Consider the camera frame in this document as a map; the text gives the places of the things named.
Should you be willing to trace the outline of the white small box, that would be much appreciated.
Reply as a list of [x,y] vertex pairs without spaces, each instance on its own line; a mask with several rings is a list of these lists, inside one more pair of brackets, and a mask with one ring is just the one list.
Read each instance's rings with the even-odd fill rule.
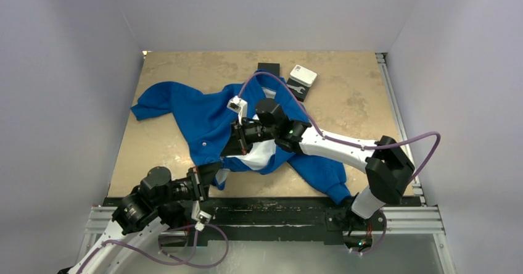
[[291,80],[309,88],[313,85],[318,76],[316,72],[298,64],[290,71],[289,75]]

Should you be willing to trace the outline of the black flat block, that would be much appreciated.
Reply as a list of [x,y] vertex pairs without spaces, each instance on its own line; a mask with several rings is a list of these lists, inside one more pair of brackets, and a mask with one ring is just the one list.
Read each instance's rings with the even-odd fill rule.
[[281,66],[279,63],[259,62],[257,69],[272,73],[273,75],[277,76],[279,76],[281,73]]
[[303,102],[307,94],[309,93],[310,87],[307,87],[295,80],[288,79],[286,81],[287,87],[291,90],[292,94],[297,98],[298,101]]

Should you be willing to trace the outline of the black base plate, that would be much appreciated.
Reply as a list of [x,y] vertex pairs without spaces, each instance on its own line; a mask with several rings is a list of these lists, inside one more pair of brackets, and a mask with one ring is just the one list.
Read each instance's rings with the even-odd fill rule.
[[212,224],[230,241],[316,241],[343,244],[349,230],[349,198],[335,204],[328,197],[213,197],[202,203]]

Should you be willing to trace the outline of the silver wrench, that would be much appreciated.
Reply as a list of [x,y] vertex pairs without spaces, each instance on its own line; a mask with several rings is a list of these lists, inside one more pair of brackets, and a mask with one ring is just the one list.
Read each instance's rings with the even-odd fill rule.
[[306,91],[305,87],[303,86],[293,86],[287,84],[287,87],[291,90],[294,90],[297,94],[303,94]]

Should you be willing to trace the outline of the aluminium frame rail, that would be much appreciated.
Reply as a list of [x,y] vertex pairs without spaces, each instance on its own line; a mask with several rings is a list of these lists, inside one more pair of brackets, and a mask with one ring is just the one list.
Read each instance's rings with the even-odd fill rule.
[[[113,207],[92,208],[77,263],[101,237],[113,212]],[[161,249],[180,259],[195,250],[190,265],[172,266],[176,272],[201,269],[220,272],[228,265],[237,267],[244,262],[253,262],[256,271],[280,273],[293,261],[299,268],[323,273],[353,265],[388,273],[395,265],[404,265],[411,270],[424,261],[443,273],[454,272],[445,229],[436,207],[384,207],[371,218],[370,228],[344,232],[345,241],[339,245],[316,241],[230,241],[225,232],[216,227],[206,227],[196,243],[190,230],[163,232],[145,251],[167,260],[160,253]],[[130,272],[131,262],[142,258],[146,257],[133,254],[118,273]]]

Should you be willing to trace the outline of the blue zip jacket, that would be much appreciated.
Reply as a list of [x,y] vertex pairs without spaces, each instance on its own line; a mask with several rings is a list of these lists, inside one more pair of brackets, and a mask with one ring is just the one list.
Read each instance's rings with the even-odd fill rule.
[[286,152],[273,140],[255,143],[246,156],[221,156],[231,136],[231,123],[237,119],[237,114],[227,108],[234,96],[247,101],[249,118],[257,118],[258,101],[272,98],[290,119],[308,121],[301,106],[282,85],[283,81],[259,70],[246,86],[229,84],[220,92],[210,94],[175,81],[164,81],[146,89],[131,111],[137,120],[172,114],[195,165],[221,162],[222,170],[212,181],[219,190],[225,188],[230,172],[253,171],[267,175],[289,164],[312,188],[340,204],[350,196],[345,168],[340,162]]

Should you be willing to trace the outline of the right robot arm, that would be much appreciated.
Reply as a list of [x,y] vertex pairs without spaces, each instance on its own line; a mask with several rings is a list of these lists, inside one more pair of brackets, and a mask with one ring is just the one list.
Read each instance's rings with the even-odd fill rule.
[[286,152],[325,157],[365,173],[368,186],[355,197],[346,213],[352,228],[364,227],[386,204],[398,205],[411,182],[415,167],[391,137],[371,141],[323,132],[309,122],[290,119],[269,98],[258,102],[256,119],[247,118],[247,102],[238,96],[228,101],[227,108],[238,118],[231,124],[231,136],[222,156],[243,156],[253,144],[273,140]]

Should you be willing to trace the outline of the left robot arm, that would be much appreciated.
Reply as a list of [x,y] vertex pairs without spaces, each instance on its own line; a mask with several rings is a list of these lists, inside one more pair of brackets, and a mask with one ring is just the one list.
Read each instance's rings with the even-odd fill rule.
[[153,262],[169,266],[190,265],[196,253],[180,259],[163,249],[161,260],[145,251],[167,231],[190,230],[193,241],[210,227],[211,214],[200,208],[208,199],[208,188],[221,168],[221,163],[191,167],[184,178],[174,180],[166,167],[150,169],[132,192],[123,197],[101,237],[74,266],[61,273],[118,273],[133,254],[141,254]]

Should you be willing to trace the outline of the right side aluminium rail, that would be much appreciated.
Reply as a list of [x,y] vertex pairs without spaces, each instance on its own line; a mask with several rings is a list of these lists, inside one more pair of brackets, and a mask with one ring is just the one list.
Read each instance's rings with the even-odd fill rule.
[[[387,94],[389,97],[389,102],[391,106],[391,110],[393,112],[393,117],[395,120],[396,128],[400,137],[401,141],[406,140],[408,137],[406,135],[405,126],[403,123],[403,119],[400,113],[400,109],[397,103],[396,95],[393,90],[392,82],[390,79],[389,71],[387,69],[387,64],[385,61],[385,53],[375,53],[377,64],[379,66],[379,70],[381,71],[382,79],[385,84]],[[421,205],[426,206],[426,199],[424,197],[424,192],[421,186],[421,183],[419,182],[419,178],[415,177],[414,180],[411,182],[411,187],[413,190],[413,195],[420,198]]]

